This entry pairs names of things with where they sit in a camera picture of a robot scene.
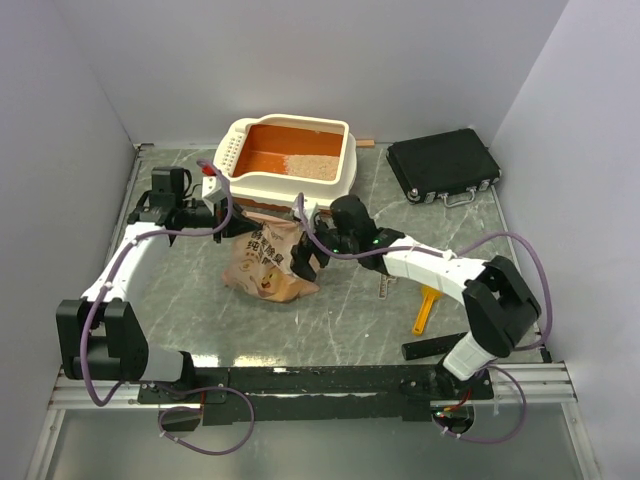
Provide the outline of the pink cat litter bag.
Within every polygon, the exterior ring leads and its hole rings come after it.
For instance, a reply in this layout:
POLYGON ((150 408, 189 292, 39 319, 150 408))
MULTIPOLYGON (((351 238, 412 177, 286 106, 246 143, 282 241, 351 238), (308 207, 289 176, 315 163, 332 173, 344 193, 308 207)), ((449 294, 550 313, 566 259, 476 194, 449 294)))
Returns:
POLYGON ((257 231, 236 237, 231 260, 222 279, 226 286, 276 303, 287 303, 314 294, 320 287, 291 269, 291 250, 303 231, 294 221, 257 212, 246 216, 260 224, 257 231))

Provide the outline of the yellow plastic scoop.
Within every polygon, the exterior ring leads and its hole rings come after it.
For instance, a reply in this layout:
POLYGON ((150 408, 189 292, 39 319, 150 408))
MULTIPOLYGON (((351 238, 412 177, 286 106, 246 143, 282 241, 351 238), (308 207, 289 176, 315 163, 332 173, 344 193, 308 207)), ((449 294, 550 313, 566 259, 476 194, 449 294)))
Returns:
POLYGON ((441 293, 438 290, 435 290, 427 285, 423 285, 421 287, 421 294, 421 307, 411 330, 412 334, 415 336, 421 336, 424 333, 430 312, 434 304, 441 297, 441 293))

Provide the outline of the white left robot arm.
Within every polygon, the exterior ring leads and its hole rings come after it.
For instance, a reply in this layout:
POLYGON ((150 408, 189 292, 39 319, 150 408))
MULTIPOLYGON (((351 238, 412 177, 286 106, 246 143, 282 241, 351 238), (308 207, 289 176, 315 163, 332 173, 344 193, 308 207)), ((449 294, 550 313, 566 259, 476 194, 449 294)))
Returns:
POLYGON ((212 162, 198 163, 201 196, 190 188, 184 167, 156 167, 151 186, 126 219, 121 243, 97 280, 77 300, 56 310, 62 368, 67 378, 83 381, 92 402, 106 406, 95 381, 161 383, 172 400, 196 393, 198 379, 190 353, 148 342, 136 316, 155 265, 179 237, 210 237, 215 242, 259 229, 233 201, 230 179, 212 162))

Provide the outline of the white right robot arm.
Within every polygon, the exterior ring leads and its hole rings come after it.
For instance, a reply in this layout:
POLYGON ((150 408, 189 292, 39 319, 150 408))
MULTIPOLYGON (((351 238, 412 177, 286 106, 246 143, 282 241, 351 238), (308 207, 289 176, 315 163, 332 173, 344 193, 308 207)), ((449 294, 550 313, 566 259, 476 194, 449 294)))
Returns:
POLYGON ((428 286, 465 308, 469 332, 444 355, 436 375, 438 390, 448 398, 462 396, 479 371, 509 357, 541 316, 535 295, 506 257, 467 258, 380 228, 355 195, 333 201, 331 228, 313 223, 314 205, 302 193, 293 213, 323 258, 356 260, 368 270, 428 286))

